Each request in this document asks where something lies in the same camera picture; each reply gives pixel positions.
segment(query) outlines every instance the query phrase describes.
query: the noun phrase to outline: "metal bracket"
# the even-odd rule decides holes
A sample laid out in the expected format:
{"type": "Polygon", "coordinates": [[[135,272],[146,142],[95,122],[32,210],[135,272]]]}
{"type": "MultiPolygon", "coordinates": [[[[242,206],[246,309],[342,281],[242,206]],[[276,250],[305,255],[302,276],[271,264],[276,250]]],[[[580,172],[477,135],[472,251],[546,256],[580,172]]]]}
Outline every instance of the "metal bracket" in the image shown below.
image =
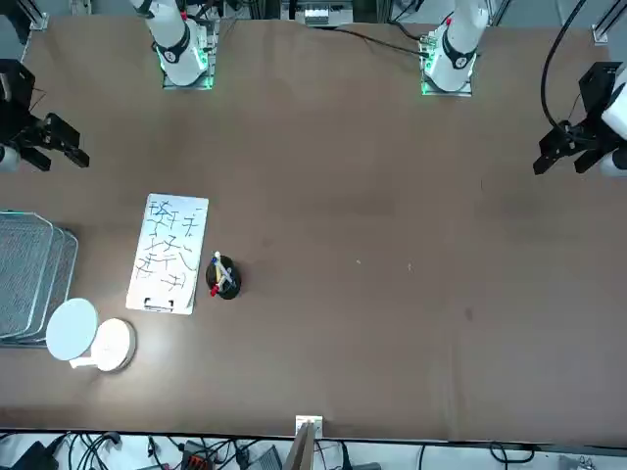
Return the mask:
{"type": "Polygon", "coordinates": [[[607,44],[607,34],[627,12],[627,0],[614,0],[603,12],[596,24],[592,25],[592,35],[595,45],[607,44]]]}
{"type": "Polygon", "coordinates": [[[314,437],[316,439],[322,439],[322,416],[296,416],[296,434],[305,424],[313,424],[314,437]]]}
{"type": "Polygon", "coordinates": [[[47,13],[42,13],[41,20],[38,23],[32,22],[30,24],[30,30],[31,31],[45,31],[46,29],[48,29],[49,20],[50,20],[50,15],[48,15],[47,13]]]}
{"type": "Polygon", "coordinates": [[[607,33],[604,32],[603,34],[600,34],[599,31],[597,31],[597,25],[593,24],[592,25],[592,37],[595,39],[595,46],[606,46],[607,45],[607,33]]]}
{"type": "Polygon", "coordinates": [[[296,437],[283,470],[312,470],[314,443],[322,437],[322,416],[296,416],[296,437]]]}

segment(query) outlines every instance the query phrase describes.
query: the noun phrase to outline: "floor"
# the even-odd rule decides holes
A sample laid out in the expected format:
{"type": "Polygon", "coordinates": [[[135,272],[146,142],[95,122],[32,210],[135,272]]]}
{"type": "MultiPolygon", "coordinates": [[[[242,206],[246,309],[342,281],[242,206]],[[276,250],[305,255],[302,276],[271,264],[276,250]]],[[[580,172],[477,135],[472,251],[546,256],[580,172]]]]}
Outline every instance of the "floor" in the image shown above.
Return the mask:
{"type": "MultiPolygon", "coordinates": [[[[0,468],[10,466],[20,458],[20,456],[35,441],[40,441],[44,445],[50,444],[58,434],[23,434],[11,436],[0,442],[0,468]]],[[[92,439],[96,439],[97,435],[92,435],[92,439]]],[[[182,437],[173,438],[177,443],[184,443],[187,439],[182,437]]],[[[192,438],[195,442],[200,442],[200,438],[192,438]]],[[[69,442],[72,438],[67,439],[59,450],[56,457],[60,463],[60,469],[70,468],[68,465],[69,442]]],[[[164,437],[155,437],[155,443],[158,449],[158,457],[164,468],[168,464],[169,468],[175,468],[180,462],[180,452],[176,447],[164,437]]],[[[219,439],[205,439],[206,445],[218,443],[219,439]]],[[[238,441],[240,447],[249,444],[251,441],[238,441]]],[[[418,464],[421,444],[372,444],[372,443],[346,443],[347,450],[354,466],[377,462],[383,470],[418,470],[418,464]]],[[[154,458],[147,455],[148,438],[146,436],[121,436],[121,444],[111,446],[99,452],[102,461],[112,469],[125,470],[144,470],[155,467],[154,458]]],[[[253,462],[259,458],[266,450],[276,446],[278,455],[282,463],[285,463],[289,449],[290,441],[285,440],[263,440],[250,446],[250,461],[253,462]]],[[[76,468],[76,464],[80,461],[85,453],[86,447],[77,440],[72,452],[72,468],[76,468]]],[[[341,468],[342,451],[339,443],[332,441],[320,441],[320,449],[324,455],[324,459],[320,457],[319,451],[315,454],[313,462],[313,470],[332,470],[341,468]]],[[[581,470],[585,468],[593,468],[599,470],[619,470],[625,468],[627,463],[626,453],[622,455],[610,455],[611,451],[606,449],[603,452],[606,455],[599,455],[597,451],[594,454],[589,453],[561,453],[552,452],[536,452],[534,458],[523,465],[510,464],[510,470],[524,468],[525,470],[576,470],[577,462],[583,457],[584,462],[592,467],[579,467],[581,470]]],[[[529,455],[526,451],[509,450],[507,458],[524,459],[529,455]]],[[[226,455],[219,453],[219,458],[224,460],[226,455]]],[[[239,467],[235,460],[226,465],[218,466],[217,470],[238,470],[239,467]]],[[[504,465],[497,461],[486,448],[463,448],[453,446],[427,446],[422,456],[421,468],[424,470],[462,470],[462,469],[481,469],[481,470],[501,470],[504,465]]]]}
{"type": "MultiPolygon", "coordinates": [[[[582,11],[575,23],[580,27],[588,27],[594,22],[600,12],[605,8],[608,0],[597,0],[594,5],[582,11]]],[[[52,15],[62,15],[68,12],[67,2],[60,0],[39,0],[42,8],[52,15]]],[[[405,18],[407,22],[413,23],[436,23],[448,13],[453,6],[454,0],[427,0],[423,9],[414,15],[405,18]]],[[[510,9],[503,20],[503,26],[555,26],[561,23],[568,8],[572,7],[574,0],[560,0],[556,6],[553,2],[543,0],[513,0],[510,9]]],[[[132,9],[128,0],[100,0],[94,1],[94,11],[106,15],[128,15],[132,14],[132,9]]],[[[609,50],[612,59],[627,60],[627,21],[623,20],[612,32],[609,43],[609,50]]],[[[15,33],[10,24],[4,18],[0,18],[0,56],[19,58],[23,48],[17,41],[15,33]]],[[[0,465],[11,465],[19,456],[36,440],[41,440],[44,444],[49,443],[56,435],[19,435],[10,437],[0,443],[0,465]]],[[[178,442],[184,442],[186,438],[175,438],[178,442]]],[[[156,438],[160,447],[160,460],[170,464],[176,464],[179,459],[177,449],[165,438],[156,438]]],[[[208,444],[216,440],[207,440],[208,444]]],[[[111,468],[140,469],[154,464],[146,455],[147,438],[145,436],[123,436],[120,449],[105,450],[102,454],[103,461],[111,468]]],[[[285,441],[263,441],[251,447],[252,456],[259,456],[270,446],[275,445],[285,461],[289,451],[289,442],[285,441]]],[[[341,465],[341,452],[337,444],[332,442],[321,444],[324,453],[324,462],[321,458],[316,458],[314,468],[332,469],[341,465]]],[[[420,445],[390,445],[390,444],[367,444],[348,443],[349,454],[354,464],[379,462],[382,468],[394,469],[417,469],[420,445]]],[[[61,468],[68,467],[68,448],[63,447],[60,452],[61,468]]],[[[84,447],[78,446],[74,451],[73,459],[78,462],[84,452],[84,447]]],[[[535,459],[524,465],[525,469],[558,469],[559,453],[538,452],[535,459]]],[[[512,458],[518,457],[515,452],[511,453],[512,458]]],[[[579,455],[569,455],[570,458],[579,460],[579,455]]],[[[591,457],[595,466],[602,470],[612,470],[624,468],[625,457],[617,456],[593,456],[591,457]]],[[[484,470],[497,470],[502,468],[502,464],[496,461],[483,448],[457,448],[457,447],[428,447],[424,453],[422,468],[425,470],[454,469],[454,468],[481,468],[484,470]]],[[[237,469],[237,465],[232,462],[227,470],[237,469]]]]}
{"type": "MultiPolygon", "coordinates": [[[[588,2],[577,16],[574,26],[590,27],[613,0],[595,0],[588,2]]],[[[69,0],[39,0],[43,11],[51,15],[67,15],[70,12],[69,0]]],[[[503,17],[502,26],[543,27],[563,24],[576,0],[511,0],[503,17]]],[[[401,13],[399,4],[395,5],[393,17],[401,13]]],[[[404,16],[407,23],[438,23],[455,5],[455,0],[426,0],[418,13],[404,16]]],[[[92,0],[95,14],[132,15],[129,0],[92,0]]],[[[627,61],[627,17],[618,23],[609,37],[609,54],[612,60],[627,61]]],[[[0,57],[19,58],[23,47],[17,40],[11,24],[0,17],[0,57]]]]}

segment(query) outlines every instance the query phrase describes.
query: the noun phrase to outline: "white disc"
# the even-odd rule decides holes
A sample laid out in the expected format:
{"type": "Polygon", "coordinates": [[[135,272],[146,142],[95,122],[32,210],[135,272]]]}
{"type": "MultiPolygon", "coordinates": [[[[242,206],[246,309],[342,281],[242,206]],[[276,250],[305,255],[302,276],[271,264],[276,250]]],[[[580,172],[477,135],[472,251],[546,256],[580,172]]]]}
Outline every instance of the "white disc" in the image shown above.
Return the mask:
{"type": "Polygon", "coordinates": [[[52,313],[46,327],[46,345],[59,360],[84,354],[96,337],[98,311],[86,299],[70,299],[52,313]]]}
{"type": "Polygon", "coordinates": [[[98,368],[110,372],[124,367],[135,352],[135,330],[119,318],[111,318],[98,328],[91,356],[98,368]]]}

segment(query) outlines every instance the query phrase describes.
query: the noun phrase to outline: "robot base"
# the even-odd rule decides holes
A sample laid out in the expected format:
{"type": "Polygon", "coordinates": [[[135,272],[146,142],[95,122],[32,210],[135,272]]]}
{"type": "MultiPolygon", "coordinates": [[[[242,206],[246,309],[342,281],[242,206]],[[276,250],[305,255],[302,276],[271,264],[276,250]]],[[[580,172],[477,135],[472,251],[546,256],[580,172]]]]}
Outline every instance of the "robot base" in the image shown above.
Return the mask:
{"type": "Polygon", "coordinates": [[[450,92],[438,88],[427,76],[426,71],[431,67],[433,56],[436,51],[435,31],[430,31],[418,41],[418,50],[429,54],[429,58],[420,57],[420,92],[425,96],[446,95],[446,96],[472,96],[472,75],[466,84],[458,91],[450,92]]]}
{"type": "Polygon", "coordinates": [[[165,72],[162,58],[157,54],[161,62],[161,70],[164,74],[162,86],[164,90],[211,90],[214,88],[216,79],[216,53],[217,53],[217,34],[219,32],[219,20],[206,21],[202,24],[197,24],[197,30],[199,33],[199,42],[204,49],[208,52],[201,52],[199,54],[199,60],[207,63],[207,70],[200,74],[200,76],[189,85],[181,86],[173,83],[165,72]]]}

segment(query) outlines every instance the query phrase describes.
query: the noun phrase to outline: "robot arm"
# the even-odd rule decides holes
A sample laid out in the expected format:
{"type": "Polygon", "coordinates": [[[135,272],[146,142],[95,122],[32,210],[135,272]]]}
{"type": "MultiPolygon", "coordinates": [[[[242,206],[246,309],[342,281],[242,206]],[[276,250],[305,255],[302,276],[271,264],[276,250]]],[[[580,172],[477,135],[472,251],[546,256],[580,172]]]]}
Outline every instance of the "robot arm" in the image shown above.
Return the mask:
{"type": "Polygon", "coordinates": [[[455,92],[470,79],[489,19],[485,0],[457,0],[453,14],[435,31],[435,53],[425,71],[436,87],[455,92]]]}
{"type": "Polygon", "coordinates": [[[601,172],[607,176],[627,176],[627,69],[625,69],[614,83],[609,104],[601,119],[607,126],[622,139],[617,142],[617,148],[606,154],[601,160],[601,172]]]}
{"type": "Polygon", "coordinates": [[[26,160],[48,171],[50,159],[36,147],[58,150],[75,165],[89,166],[76,129],[55,114],[39,119],[30,113],[34,83],[34,75],[19,61],[0,60],[0,170],[15,171],[26,160]]]}
{"type": "Polygon", "coordinates": [[[146,20],[168,78],[178,86],[194,83],[209,67],[203,30],[192,19],[183,20],[175,0],[130,0],[130,3],[146,20]]]}
{"type": "Polygon", "coordinates": [[[601,162],[603,174],[627,176],[627,70],[619,69],[617,62],[597,62],[579,80],[586,117],[574,125],[563,120],[540,141],[536,174],[581,154],[575,160],[578,173],[601,162]]]}

